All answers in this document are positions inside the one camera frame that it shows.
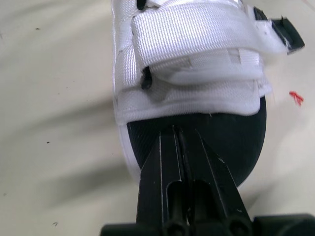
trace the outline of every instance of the strap buckle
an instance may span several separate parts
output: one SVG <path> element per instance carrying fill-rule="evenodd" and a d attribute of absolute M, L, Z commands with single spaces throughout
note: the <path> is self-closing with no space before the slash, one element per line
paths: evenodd
<path fill-rule="evenodd" d="M 287 18 L 271 19 L 272 28 L 277 33 L 283 44 L 289 49 L 288 54 L 305 47 L 299 32 Z"/>

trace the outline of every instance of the clamp jaw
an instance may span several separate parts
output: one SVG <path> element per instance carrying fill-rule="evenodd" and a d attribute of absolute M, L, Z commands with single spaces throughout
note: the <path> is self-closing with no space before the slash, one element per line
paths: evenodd
<path fill-rule="evenodd" d="M 299 235 L 315 235 L 314 217 L 251 222 L 224 161 L 196 130 L 175 126 L 160 132 L 142 168 L 136 224 L 101 231 L 101 236 Z"/>

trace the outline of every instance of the black rubber sole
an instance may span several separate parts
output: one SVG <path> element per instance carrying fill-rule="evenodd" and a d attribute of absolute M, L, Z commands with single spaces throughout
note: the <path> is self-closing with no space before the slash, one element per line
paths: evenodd
<path fill-rule="evenodd" d="M 127 124 L 131 146 L 142 168 L 160 130 L 171 125 L 196 129 L 205 142 L 225 161 L 239 186 L 252 172 L 266 133 L 266 100 L 253 116 L 190 114 L 142 120 Z"/>

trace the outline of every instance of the red thread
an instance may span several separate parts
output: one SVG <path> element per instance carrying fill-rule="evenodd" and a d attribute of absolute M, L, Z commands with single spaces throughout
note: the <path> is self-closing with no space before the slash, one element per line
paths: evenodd
<path fill-rule="evenodd" d="M 297 94 L 297 92 L 291 91 L 289 93 L 291 95 L 291 97 L 294 98 L 294 101 L 299 105 L 302 106 L 302 103 L 304 102 L 304 98 L 300 95 Z"/>

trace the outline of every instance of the white shoe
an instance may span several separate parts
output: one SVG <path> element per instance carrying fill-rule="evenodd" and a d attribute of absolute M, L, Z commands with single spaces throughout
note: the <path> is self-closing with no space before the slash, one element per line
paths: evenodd
<path fill-rule="evenodd" d="M 264 56 L 289 43 L 241 0 L 112 0 L 112 9 L 115 117 L 131 174 L 139 180 L 158 132 L 181 123 L 203 133 L 240 184 L 264 140 Z"/>

